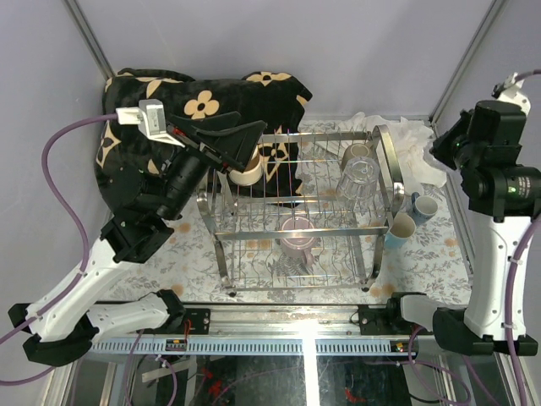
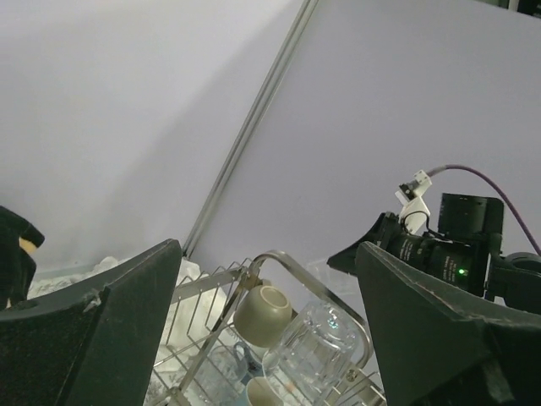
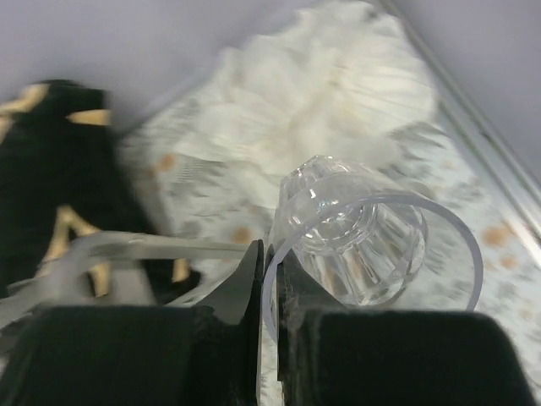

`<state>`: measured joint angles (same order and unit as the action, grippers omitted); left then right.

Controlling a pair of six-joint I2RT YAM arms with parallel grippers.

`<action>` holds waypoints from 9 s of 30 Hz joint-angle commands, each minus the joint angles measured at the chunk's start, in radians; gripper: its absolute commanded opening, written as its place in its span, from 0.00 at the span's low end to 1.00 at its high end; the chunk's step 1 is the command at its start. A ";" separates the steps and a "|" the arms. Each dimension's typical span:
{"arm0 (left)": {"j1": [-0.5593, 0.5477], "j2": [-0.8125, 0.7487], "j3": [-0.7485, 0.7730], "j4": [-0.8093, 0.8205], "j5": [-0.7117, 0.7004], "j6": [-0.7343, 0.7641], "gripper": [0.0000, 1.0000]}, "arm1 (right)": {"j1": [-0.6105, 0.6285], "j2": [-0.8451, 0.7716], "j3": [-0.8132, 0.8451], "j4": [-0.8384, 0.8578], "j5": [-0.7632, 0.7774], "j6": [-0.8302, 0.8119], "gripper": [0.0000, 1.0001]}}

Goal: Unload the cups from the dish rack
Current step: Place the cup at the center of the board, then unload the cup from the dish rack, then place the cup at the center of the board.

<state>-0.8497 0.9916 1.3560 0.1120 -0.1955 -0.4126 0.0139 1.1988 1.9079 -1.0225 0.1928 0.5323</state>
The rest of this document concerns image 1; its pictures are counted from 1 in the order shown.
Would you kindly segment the grey textured coffee mug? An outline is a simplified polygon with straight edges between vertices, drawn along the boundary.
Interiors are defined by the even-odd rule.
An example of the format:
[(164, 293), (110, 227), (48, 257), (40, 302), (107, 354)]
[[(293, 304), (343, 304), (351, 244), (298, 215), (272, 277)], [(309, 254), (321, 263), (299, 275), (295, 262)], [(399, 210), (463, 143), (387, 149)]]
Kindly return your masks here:
[(412, 193), (411, 204), (409, 215), (417, 226), (421, 226), (432, 219), (439, 210), (436, 200), (418, 192)]

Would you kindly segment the light blue mug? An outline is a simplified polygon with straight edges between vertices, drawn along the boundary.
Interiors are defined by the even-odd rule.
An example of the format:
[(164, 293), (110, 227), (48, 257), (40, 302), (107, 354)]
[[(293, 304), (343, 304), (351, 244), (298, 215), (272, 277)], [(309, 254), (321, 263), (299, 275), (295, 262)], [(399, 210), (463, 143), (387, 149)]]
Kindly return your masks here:
[(386, 249), (402, 247), (415, 234), (416, 229), (414, 220), (407, 213), (397, 213), (385, 236), (384, 247)]

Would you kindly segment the clear glass tumbler front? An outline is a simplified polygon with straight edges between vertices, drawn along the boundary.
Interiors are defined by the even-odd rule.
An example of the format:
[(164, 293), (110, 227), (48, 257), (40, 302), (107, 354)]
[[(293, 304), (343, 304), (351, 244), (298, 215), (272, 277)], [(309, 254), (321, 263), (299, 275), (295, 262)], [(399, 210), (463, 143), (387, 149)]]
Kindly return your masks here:
[(336, 197), (345, 206), (368, 202), (375, 194), (380, 165), (372, 158), (361, 156), (347, 161), (336, 186)]

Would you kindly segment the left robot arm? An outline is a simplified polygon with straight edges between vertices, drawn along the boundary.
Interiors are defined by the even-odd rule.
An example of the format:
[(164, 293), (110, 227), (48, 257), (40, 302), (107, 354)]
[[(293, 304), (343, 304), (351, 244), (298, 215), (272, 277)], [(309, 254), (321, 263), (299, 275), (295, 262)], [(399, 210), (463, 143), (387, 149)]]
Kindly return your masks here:
[(169, 222), (180, 218), (210, 168), (228, 172), (247, 167), (265, 122), (242, 123), (240, 118), (237, 112), (202, 120), (165, 118), (139, 107), (101, 116), (105, 123), (133, 128), (152, 144), (175, 145), (178, 153), (159, 178), (120, 166), (102, 191), (112, 218), (97, 240), (84, 241), (81, 262), (43, 298), (9, 309), (14, 330), (28, 335), (23, 345), (27, 360), (60, 367), (103, 339), (137, 330), (173, 334), (183, 328), (185, 309), (169, 289), (109, 306), (99, 304), (99, 298), (168, 241)]

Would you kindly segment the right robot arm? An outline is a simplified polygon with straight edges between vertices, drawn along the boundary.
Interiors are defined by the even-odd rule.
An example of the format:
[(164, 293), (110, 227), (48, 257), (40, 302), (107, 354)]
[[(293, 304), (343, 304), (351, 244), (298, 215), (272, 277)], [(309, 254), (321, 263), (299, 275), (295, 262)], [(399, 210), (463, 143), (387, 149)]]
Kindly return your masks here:
[(434, 142), (431, 155), (459, 171), (473, 213), (472, 292), (464, 309), (395, 293), (385, 313), (392, 332), (416, 324), (442, 349), (463, 355), (537, 354), (523, 315), (528, 244), (540, 225), (540, 171), (516, 161), (526, 122), (527, 108), (518, 102), (484, 100)]

